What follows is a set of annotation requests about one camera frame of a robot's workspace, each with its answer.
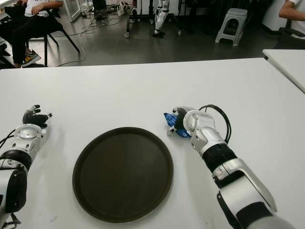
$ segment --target black tray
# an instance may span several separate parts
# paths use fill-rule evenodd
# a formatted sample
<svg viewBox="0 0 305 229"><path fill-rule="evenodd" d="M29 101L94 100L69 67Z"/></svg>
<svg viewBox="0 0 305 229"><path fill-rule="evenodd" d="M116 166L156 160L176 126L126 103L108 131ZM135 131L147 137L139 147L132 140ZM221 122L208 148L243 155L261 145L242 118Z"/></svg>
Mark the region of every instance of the black tray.
<svg viewBox="0 0 305 229"><path fill-rule="evenodd" d="M173 161L166 145L149 131L123 127L90 142L76 161L73 189L92 216L130 222L155 209L168 193Z"/></svg>

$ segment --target blue object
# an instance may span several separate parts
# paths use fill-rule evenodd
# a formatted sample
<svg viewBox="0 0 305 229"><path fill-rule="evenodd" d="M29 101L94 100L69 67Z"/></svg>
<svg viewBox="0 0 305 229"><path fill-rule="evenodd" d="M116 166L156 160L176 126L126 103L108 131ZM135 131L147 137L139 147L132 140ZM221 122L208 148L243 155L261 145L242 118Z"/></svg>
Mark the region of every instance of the blue object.
<svg viewBox="0 0 305 229"><path fill-rule="evenodd" d="M168 114L168 113L164 113L164 117L166 119L167 124L172 127L173 125L175 125L176 120L177 120L177 116L174 114ZM182 128L179 130L176 130L176 133L179 134L181 137L191 137L187 132L186 129Z"/></svg>

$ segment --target equipment stand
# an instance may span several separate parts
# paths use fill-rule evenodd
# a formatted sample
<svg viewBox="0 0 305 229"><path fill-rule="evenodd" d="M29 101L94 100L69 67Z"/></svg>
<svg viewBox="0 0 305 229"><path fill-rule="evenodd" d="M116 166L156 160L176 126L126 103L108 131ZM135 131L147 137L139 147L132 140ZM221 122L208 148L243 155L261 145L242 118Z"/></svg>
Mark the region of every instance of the equipment stand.
<svg viewBox="0 0 305 229"><path fill-rule="evenodd" d="M129 14L127 18L126 31L124 33L125 38L129 38L130 34L130 19L136 21L140 21L141 19L149 19L149 23L152 25L154 22L154 14L153 14L153 0L149 0L149 12L146 15L137 15L137 12L132 12L132 15ZM171 21L173 19L178 27L178 36L182 35L182 26L179 23L177 17L173 13L169 13L167 15L167 19Z"/></svg>

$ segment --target person's hand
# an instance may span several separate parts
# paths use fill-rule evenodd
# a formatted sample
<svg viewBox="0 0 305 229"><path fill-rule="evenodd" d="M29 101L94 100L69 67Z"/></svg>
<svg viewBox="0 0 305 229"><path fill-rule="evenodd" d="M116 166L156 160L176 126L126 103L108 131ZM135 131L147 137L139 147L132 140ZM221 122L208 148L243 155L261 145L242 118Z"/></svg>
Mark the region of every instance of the person's hand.
<svg viewBox="0 0 305 229"><path fill-rule="evenodd" d="M33 6L33 7L32 7L32 10L31 10L31 13L32 13L33 15L37 15L37 14L39 14L40 11L43 10L43 8L44 8L43 3L41 3L41 4L37 5L37 6Z"/></svg>

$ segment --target white stool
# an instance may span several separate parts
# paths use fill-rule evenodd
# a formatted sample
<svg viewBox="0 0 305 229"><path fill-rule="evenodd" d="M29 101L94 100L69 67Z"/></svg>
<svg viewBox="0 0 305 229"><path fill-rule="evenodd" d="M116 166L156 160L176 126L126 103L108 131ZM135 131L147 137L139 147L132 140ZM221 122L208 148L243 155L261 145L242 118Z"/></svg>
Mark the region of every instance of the white stool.
<svg viewBox="0 0 305 229"><path fill-rule="evenodd" d="M248 13L247 10L230 8L224 18L223 25L221 26L221 29L217 34L215 42L219 43L221 38L225 38L225 39L233 40L233 46L237 46L243 35L244 23L247 19L247 13ZM238 27L235 35L229 35L224 33L224 29L226 28L227 24L231 19L236 19L238 21Z"/></svg>

